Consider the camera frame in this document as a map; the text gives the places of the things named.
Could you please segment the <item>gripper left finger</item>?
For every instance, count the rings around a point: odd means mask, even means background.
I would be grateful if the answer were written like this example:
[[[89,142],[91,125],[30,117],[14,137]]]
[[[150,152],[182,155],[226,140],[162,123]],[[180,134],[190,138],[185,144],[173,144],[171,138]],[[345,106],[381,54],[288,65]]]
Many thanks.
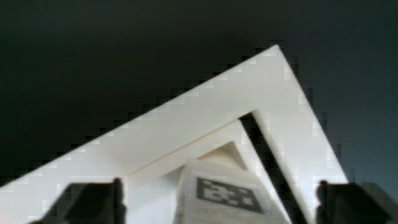
[[[29,224],[126,224],[123,182],[71,183],[39,220]]]

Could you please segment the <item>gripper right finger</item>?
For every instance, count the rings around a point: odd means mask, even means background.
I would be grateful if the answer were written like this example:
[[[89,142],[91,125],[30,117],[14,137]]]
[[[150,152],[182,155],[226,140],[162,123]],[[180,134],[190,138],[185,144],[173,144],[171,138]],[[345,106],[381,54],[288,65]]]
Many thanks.
[[[375,183],[320,182],[317,224],[398,224],[398,203]]]

